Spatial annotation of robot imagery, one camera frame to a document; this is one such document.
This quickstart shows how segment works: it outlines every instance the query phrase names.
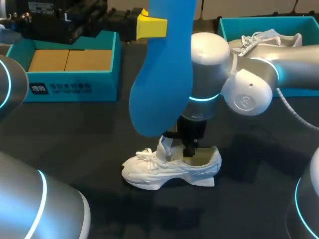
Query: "shoe sole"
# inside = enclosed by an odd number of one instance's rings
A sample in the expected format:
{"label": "shoe sole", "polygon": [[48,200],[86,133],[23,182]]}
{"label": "shoe sole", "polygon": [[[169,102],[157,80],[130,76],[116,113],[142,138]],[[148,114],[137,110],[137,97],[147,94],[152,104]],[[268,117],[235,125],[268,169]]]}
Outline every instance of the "shoe sole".
{"label": "shoe sole", "polygon": [[[134,187],[137,187],[140,189],[156,191],[156,190],[160,189],[165,183],[167,183],[169,180],[172,180],[172,179],[174,179],[174,178],[171,178],[171,179],[168,179],[165,181],[161,181],[161,182],[156,183],[156,184],[136,184],[136,183],[132,183],[126,179],[125,179],[125,181],[127,181],[129,184],[133,185]],[[209,177],[209,178],[199,179],[199,180],[193,180],[192,178],[189,178],[189,179],[179,178],[179,179],[183,179],[185,182],[187,182],[191,185],[194,185],[194,186],[199,186],[199,187],[214,187],[215,186],[214,177]]]}

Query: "black machine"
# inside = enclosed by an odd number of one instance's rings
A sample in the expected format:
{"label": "black machine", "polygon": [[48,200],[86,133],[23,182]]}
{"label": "black machine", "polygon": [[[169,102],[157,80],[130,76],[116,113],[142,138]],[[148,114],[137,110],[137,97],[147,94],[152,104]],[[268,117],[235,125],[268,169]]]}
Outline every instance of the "black machine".
{"label": "black machine", "polygon": [[108,9],[107,0],[1,0],[5,14],[0,24],[23,38],[73,44],[80,36],[96,37],[115,31],[122,41],[136,39],[142,8]]}

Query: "teal box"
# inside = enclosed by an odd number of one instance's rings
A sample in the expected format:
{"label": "teal box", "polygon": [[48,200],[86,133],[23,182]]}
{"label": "teal box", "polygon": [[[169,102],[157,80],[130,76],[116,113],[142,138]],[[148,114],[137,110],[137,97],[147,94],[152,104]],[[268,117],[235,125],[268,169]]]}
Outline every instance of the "teal box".
{"label": "teal box", "polygon": [[72,45],[23,39],[11,46],[7,57],[28,71],[38,49],[112,50],[109,71],[27,72],[30,86],[44,88],[41,92],[29,90],[24,102],[114,102],[118,96],[121,48],[117,33],[101,31],[96,38],[80,37]]}
{"label": "teal box", "polygon": [[[218,35],[230,42],[270,29],[287,36],[300,33],[305,46],[319,44],[319,25],[312,16],[221,18]],[[285,97],[319,96],[319,91],[313,90],[282,89],[282,92]]]}

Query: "black table surface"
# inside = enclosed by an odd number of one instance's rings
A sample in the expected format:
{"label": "black table surface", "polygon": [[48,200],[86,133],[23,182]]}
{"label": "black table surface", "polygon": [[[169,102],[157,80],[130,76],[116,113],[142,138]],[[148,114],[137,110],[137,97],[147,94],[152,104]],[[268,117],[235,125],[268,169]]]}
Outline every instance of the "black table surface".
{"label": "black table surface", "polygon": [[[116,103],[21,105],[0,126],[0,150],[80,190],[91,207],[90,239],[287,239],[285,210],[319,135],[279,99],[252,118],[219,102],[202,141],[223,157],[214,188],[173,180],[153,192],[122,180],[122,163],[136,151],[155,150],[159,139],[138,135],[129,115],[146,52],[144,44],[124,46]],[[289,102],[319,124],[319,98]]]}

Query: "cardboard box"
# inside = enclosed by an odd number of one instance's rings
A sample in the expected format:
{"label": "cardboard box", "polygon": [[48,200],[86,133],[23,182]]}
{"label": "cardboard box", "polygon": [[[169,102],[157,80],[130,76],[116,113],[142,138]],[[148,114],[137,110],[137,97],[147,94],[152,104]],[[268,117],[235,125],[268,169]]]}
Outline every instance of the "cardboard box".
{"label": "cardboard box", "polygon": [[36,50],[28,72],[64,71],[69,50]]}
{"label": "cardboard box", "polygon": [[25,102],[114,102],[121,48],[118,33],[101,31],[73,45],[22,39],[7,57],[27,72],[30,90]]}
{"label": "cardboard box", "polygon": [[70,51],[65,71],[109,71],[111,50]]}
{"label": "cardboard box", "polygon": [[[286,36],[300,33],[306,46],[319,44],[319,25],[312,16],[221,18],[218,34],[230,42],[240,39],[242,35],[252,36],[254,32],[270,29]],[[282,92],[285,97],[319,96],[319,91],[313,90],[282,89]]]}

